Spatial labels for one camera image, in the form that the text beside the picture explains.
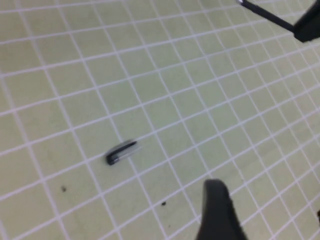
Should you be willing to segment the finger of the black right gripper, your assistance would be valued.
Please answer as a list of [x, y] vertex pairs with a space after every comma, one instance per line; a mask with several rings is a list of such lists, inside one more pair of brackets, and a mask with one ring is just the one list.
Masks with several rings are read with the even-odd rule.
[[302, 43], [310, 42], [320, 37], [320, 2], [313, 5], [293, 26], [294, 37]]

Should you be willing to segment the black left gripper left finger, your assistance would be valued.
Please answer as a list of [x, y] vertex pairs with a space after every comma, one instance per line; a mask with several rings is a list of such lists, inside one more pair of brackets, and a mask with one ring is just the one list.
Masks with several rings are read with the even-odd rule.
[[197, 240], [246, 240], [227, 185], [220, 179], [203, 183], [201, 222]]

